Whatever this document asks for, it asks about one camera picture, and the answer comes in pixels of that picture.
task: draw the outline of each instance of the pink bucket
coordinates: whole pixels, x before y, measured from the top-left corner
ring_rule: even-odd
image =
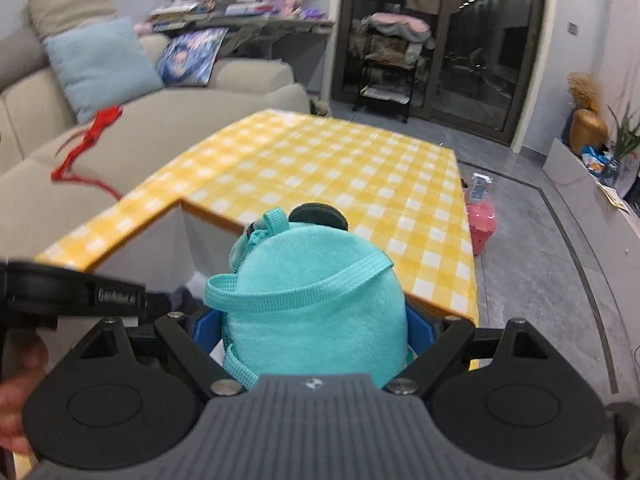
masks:
[[[477,205],[466,205],[466,214],[469,217],[469,231],[471,232],[471,245],[474,256],[479,256],[487,240],[495,233],[495,210],[488,202]]]

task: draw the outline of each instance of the beige sofa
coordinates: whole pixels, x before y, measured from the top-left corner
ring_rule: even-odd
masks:
[[[156,62],[168,38],[140,41]],[[223,59],[208,88],[164,89],[124,105],[74,171],[126,194],[194,144],[265,108],[309,112],[291,68]],[[0,40],[0,256],[33,257],[115,202],[96,187],[50,181],[68,148],[56,151],[79,129],[34,33]]]

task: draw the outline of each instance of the screw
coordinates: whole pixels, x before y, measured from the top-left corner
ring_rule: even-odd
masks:
[[[242,391],[242,384],[235,379],[219,379],[211,385],[211,391],[217,396],[231,397]]]
[[[396,395],[411,395],[418,391],[418,383],[413,379],[398,377],[391,381],[386,386],[386,389]]]

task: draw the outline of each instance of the golden pot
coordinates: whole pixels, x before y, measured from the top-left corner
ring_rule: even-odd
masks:
[[[600,117],[589,110],[576,110],[569,131],[569,146],[578,156],[585,146],[598,151],[607,142],[608,134],[607,123]]]

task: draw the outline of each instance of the finger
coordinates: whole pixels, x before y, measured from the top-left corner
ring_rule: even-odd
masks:
[[[29,441],[25,436],[0,436],[0,447],[22,455],[33,453]]]
[[[44,379],[44,376],[43,369],[25,370],[0,384],[0,411],[8,409],[20,411],[27,397]]]
[[[20,364],[27,370],[42,368],[49,362],[49,351],[42,339],[34,339],[20,351]]]
[[[21,436],[24,434],[22,428],[22,415],[20,412],[9,412],[0,415],[0,435]]]

